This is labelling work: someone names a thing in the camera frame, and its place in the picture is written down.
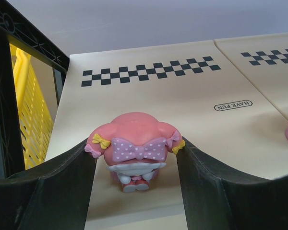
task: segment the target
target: black frame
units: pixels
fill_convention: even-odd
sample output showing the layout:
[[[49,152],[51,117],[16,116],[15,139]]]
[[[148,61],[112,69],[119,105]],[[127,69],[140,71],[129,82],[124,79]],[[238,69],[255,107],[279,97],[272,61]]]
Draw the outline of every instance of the black frame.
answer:
[[[8,177],[0,180],[0,229],[83,229],[95,161],[84,140],[24,171],[9,43],[55,69],[58,102],[69,66],[60,49],[0,0],[0,178]],[[240,172],[185,141],[177,164],[188,229],[288,230],[288,176],[270,181]]]

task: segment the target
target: pink bow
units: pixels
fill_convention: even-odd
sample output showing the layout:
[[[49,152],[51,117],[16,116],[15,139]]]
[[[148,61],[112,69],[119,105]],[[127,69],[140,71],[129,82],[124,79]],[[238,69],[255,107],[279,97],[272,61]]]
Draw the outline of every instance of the pink bow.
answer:
[[[89,144],[87,144],[84,148],[85,152],[90,153],[90,155],[94,158],[98,158],[101,156],[101,152],[98,152],[92,148]]]
[[[173,145],[173,141],[178,141],[179,140],[179,132],[178,131],[175,131],[174,134],[167,139],[167,146],[168,147],[172,147]]]

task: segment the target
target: yellow basket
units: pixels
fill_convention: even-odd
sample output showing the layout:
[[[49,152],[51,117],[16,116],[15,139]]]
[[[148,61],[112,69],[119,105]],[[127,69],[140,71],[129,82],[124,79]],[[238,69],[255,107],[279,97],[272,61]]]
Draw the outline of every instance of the yellow basket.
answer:
[[[53,121],[31,65],[31,56],[10,45],[25,169],[45,161]]]

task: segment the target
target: black and white checkered strip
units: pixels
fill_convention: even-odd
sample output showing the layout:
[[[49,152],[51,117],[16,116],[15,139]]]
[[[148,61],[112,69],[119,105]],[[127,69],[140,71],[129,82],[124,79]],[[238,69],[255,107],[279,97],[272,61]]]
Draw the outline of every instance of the black and white checkered strip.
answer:
[[[257,51],[256,54],[252,55],[249,52],[241,53],[244,57],[250,57],[252,60],[249,62],[253,66],[260,66],[263,63],[269,65],[276,65],[279,63],[288,64],[288,49],[281,52],[279,50],[271,50],[269,52]]]
[[[169,73],[175,73],[176,76],[186,75],[186,71],[193,73],[203,73],[204,70],[219,70],[219,65],[214,65],[211,56],[203,57],[203,61],[197,61],[194,58],[183,62],[171,61],[169,65],[161,62],[154,63],[151,67],[148,65],[137,65],[134,69],[127,66],[119,67],[117,72],[111,69],[102,69],[100,73],[95,74],[92,70],[83,71],[83,76],[92,77],[89,80],[83,80],[81,86],[92,86],[94,81],[100,81],[101,85],[110,85],[112,79],[119,79],[121,83],[130,82],[131,78],[138,78],[139,81],[147,81],[151,76],[157,76],[158,79],[167,78]]]

